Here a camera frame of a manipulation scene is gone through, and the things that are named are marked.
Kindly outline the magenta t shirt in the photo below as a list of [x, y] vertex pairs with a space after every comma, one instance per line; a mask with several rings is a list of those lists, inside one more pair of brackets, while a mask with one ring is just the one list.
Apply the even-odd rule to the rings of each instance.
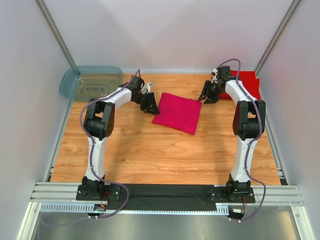
[[152, 123], [194, 135], [201, 107], [200, 101], [163, 92], [158, 105], [160, 114]]

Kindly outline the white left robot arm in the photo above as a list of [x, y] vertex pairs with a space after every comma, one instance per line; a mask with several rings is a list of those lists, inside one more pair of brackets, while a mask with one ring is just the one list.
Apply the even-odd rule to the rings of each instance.
[[105, 178], [104, 159], [109, 136], [115, 127], [115, 112], [122, 105], [133, 102], [146, 114], [158, 115], [153, 83], [145, 83], [141, 77], [121, 84], [114, 92], [101, 98], [92, 98], [85, 106], [86, 114], [81, 125], [88, 136], [88, 164], [82, 184], [103, 182]]

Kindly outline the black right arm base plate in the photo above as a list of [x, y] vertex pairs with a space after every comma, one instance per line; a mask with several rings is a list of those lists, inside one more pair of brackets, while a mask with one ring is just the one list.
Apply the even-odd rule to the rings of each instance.
[[250, 187], [245, 191], [232, 191], [226, 186], [210, 186], [208, 188], [209, 200], [212, 203], [246, 203], [253, 204], [256, 202], [253, 188]]

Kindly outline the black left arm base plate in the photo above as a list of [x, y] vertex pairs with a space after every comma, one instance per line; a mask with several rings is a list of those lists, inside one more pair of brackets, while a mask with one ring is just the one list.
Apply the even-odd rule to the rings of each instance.
[[120, 201], [126, 198], [127, 191], [117, 184], [105, 184], [103, 181], [87, 181], [77, 188], [77, 201]]

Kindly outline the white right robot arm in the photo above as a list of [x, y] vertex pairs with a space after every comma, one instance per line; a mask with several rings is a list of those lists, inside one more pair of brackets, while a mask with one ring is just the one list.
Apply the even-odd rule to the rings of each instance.
[[226, 93], [235, 103], [232, 130], [237, 140], [233, 169], [226, 183], [231, 194], [248, 193], [251, 188], [250, 176], [253, 153], [265, 130], [266, 103], [255, 98], [237, 76], [231, 74], [229, 66], [220, 66], [206, 80], [198, 101], [215, 104], [220, 95]]

